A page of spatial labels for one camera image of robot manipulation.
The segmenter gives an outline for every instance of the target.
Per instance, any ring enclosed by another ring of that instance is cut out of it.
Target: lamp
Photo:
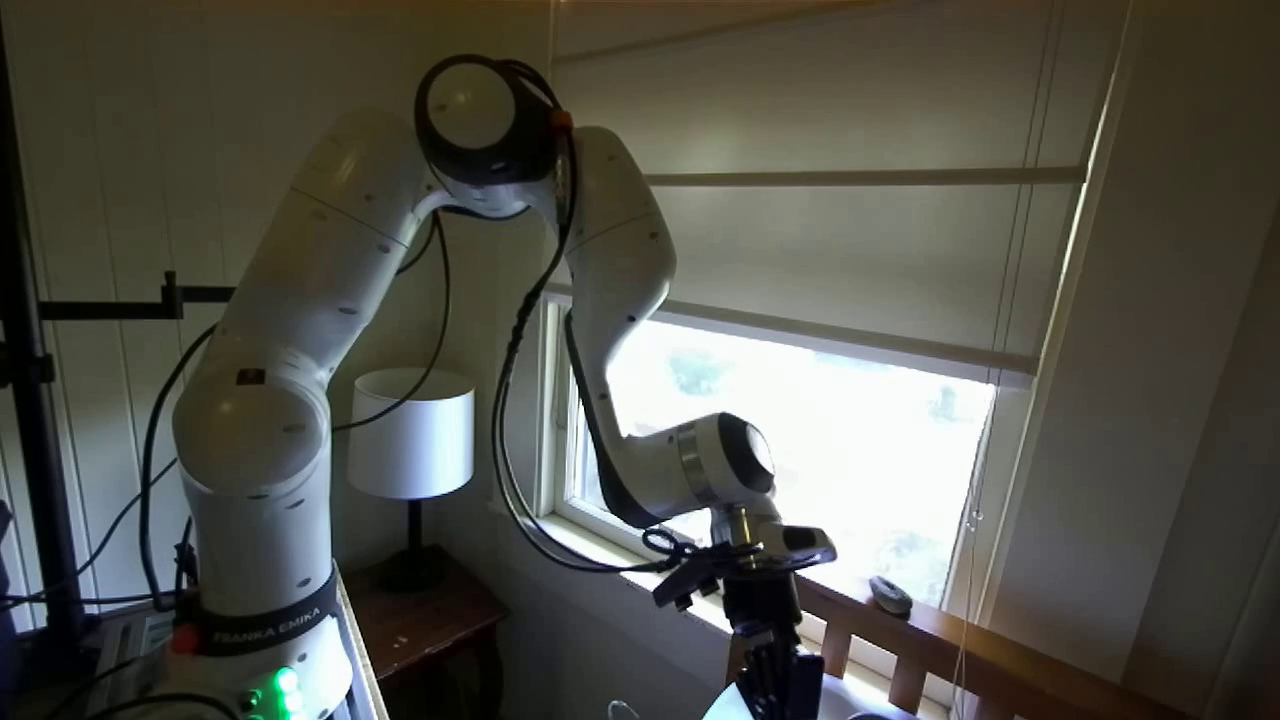
[[[352,487],[384,502],[409,502],[409,548],[395,551],[381,581],[391,594],[416,594],[444,576],[444,548],[425,548],[425,502],[463,487],[477,473],[477,387],[457,373],[432,373],[416,393],[416,370],[381,370],[355,376],[352,415],[395,411],[360,425],[349,447]]]

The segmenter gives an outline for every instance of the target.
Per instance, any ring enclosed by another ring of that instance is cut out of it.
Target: wire
[[[440,243],[440,330],[438,330],[438,350],[432,350],[430,364],[409,384],[409,393],[401,393],[389,410],[381,410],[373,415],[360,415],[360,419],[349,419],[349,425],[337,425],[332,434],[368,429],[368,425],[391,415],[395,410],[404,410],[432,382],[432,373],[440,364],[440,351],[444,351],[444,341],[450,341],[450,315],[451,315],[451,262],[450,262],[450,237],[444,237],[440,218],[432,218],[432,237]]]
[[[175,467],[175,460],[170,460],[159,467],[159,475],[154,475],[154,487]],[[121,534],[121,523],[129,520],[129,513],[140,505],[140,493],[134,493],[134,502],[113,515],[109,534],[95,539],[95,548],[90,551],[90,561],[61,586],[45,586],[41,594],[29,596],[5,596],[5,610],[22,610],[22,604],[41,604],[51,587],[69,587],[78,586],[113,546],[113,536]]]
[[[144,576],[148,576],[148,594],[154,594],[154,610],[165,610],[159,596],[159,581],[157,581],[157,561],[154,561],[154,454],[157,454],[157,429],[159,429],[159,411],[165,401],[173,393],[173,384],[186,376],[186,370],[191,364],[191,356],[209,345],[209,336],[218,333],[218,323],[209,323],[187,350],[186,356],[173,364],[173,373],[165,376],[154,415],[148,415],[148,434],[144,434],[144,467],[140,467],[140,505],[135,505],[135,551],[144,561]]]
[[[187,587],[187,581],[195,586],[191,534],[195,534],[195,520],[187,515],[186,536],[175,539],[173,594],[186,594],[186,587]]]
[[[218,699],[218,698],[195,698],[195,691],[157,691],[157,698],[135,698],[135,699],[124,699],[124,704],[113,704],[104,712],[93,712],[90,720],[109,720],[109,717],[124,717],[134,707],[148,707],[148,704],[202,704],[202,707],[211,707],[227,720],[236,720],[236,707]]]
[[[135,594],[135,596],[85,596],[82,604],[140,604],[154,602],[154,594]]]
[[[82,689],[71,689],[61,704],[51,704],[51,712],[45,712],[45,720],[66,717],[66,712],[69,712],[78,699],[85,699],[100,681],[109,681],[109,678],[116,678],[116,671],[124,671],[124,669],[134,669],[134,666],[140,666],[140,655],[129,655],[129,661],[121,661],[121,666],[90,678],[90,681],[85,681]]]
[[[548,104],[558,112],[559,99],[552,92],[552,84],[529,67],[529,66],[517,66],[517,61],[506,61],[506,67],[529,84],[537,84]],[[511,401],[511,364],[521,356],[521,345],[524,345],[524,330],[552,280],[552,272],[559,270],[565,254],[568,254],[568,237],[572,237],[572,218],[576,218],[576,199],[582,199],[582,166],[576,166],[576,146],[572,146],[572,134],[565,137],[565,167],[568,167],[568,193],[565,193],[565,206],[558,209],[558,254],[552,262],[544,264],[544,272],[531,280],[531,290],[524,293],[521,310],[517,310],[517,322],[511,322],[511,336],[510,336],[510,350],[506,350],[506,364],[501,364],[501,376],[495,376],[495,393],[493,393],[493,464],[495,464],[495,487],[501,487],[501,502],[511,515],[511,523],[521,530],[521,536],[529,539],[531,551],[541,551],[544,561],[568,567],[568,571],[606,571],[606,576],[615,576],[615,571],[669,571],[677,567],[692,546],[669,530],[645,530],[645,548],[661,551],[661,561],[647,561],[647,563],[600,563],[568,546],[559,546],[531,513],[531,505],[524,502],[521,483],[517,483],[517,473],[511,473],[511,457],[510,457],[510,401]]]
[[[432,212],[430,237],[413,247],[413,258],[395,270],[395,276],[413,272],[413,270],[430,258],[430,247],[438,243],[438,237],[444,237],[440,212]]]

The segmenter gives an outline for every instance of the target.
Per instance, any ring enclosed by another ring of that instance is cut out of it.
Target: roller blind
[[[565,0],[552,74],[669,212],[672,306],[1035,373],[1125,4]]]

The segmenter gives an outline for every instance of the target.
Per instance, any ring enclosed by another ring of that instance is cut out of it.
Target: lamp shade
[[[419,370],[355,376],[352,415],[395,406]],[[395,411],[360,425],[349,447],[352,487],[384,502],[430,502],[457,493],[477,473],[477,387],[457,373],[432,373]]]

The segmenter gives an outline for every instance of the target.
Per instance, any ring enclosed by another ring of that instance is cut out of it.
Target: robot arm
[[[782,523],[745,419],[704,415],[658,438],[622,429],[608,364],[677,270],[661,209],[629,149],[606,130],[572,134],[537,74],[457,56],[419,84],[416,137],[352,118],[321,142],[175,406],[202,567],[202,666],[187,683],[258,704],[258,683],[288,669],[313,717],[340,704],[330,376],[432,212],[510,220],[531,209],[558,226],[559,196],[572,196],[568,350],[608,510],[636,530],[715,510],[719,546],[745,548],[752,567],[794,571],[833,557],[826,536],[796,539]]]
[[[548,149],[565,149],[568,125],[521,66],[457,56],[438,66],[419,92],[419,142],[444,190],[468,196],[479,218],[537,209],[548,226]],[[568,356],[600,457],[600,493],[632,530],[680,513],[739,505],[766,510],[772,473],[758,457],[758,434],[739,415],[704,415],[658,438],[624,438],[608,393],[622,345],[669,297],[677,272],[672,237],[632,159],[608,130],[576,130],[568,142]]]

